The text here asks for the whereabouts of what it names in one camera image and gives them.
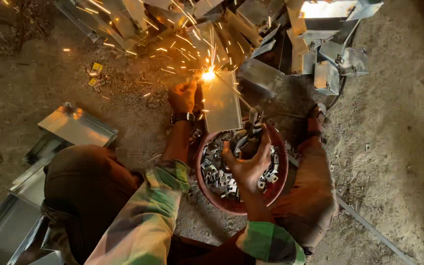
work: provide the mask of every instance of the bowl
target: bowl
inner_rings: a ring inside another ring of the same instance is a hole
[[[279,166],[278,166],[278,181],[275,183],[267,183],[266,189],[267,191],[262,194],[266,205],[269,206],[273,203],[278,196],[281,194],[282,189],[284,188],[284,184],[287,180],[287,170],[288,170],[288,161],[287,161],[287,152],[286,147],[284,145],[284,141],[279,135],[278,131],[274,129],[273,126],[266,124],[268,127],[269,138],[271,139],[271,145],[279,148]],[[220,210],[227,212],[229,214],[235,215],[246,215],[246,208],[243,202],[239,202],[236,200],[229,200],[227,198],[220,198],[219,194],[216,194],[212,190],[210,190],[204,183],[204,179],[202,176],[201,170],[201,160],[202,154],[205,146],[219,134],[219,132],[209,133],[204,136],[202,139],[199,148],[197,149],[196,154],[196,176],[197,183],[199,184],[199,189],[201,189],[204,196],[209,200],[212,205],[219,208]]]

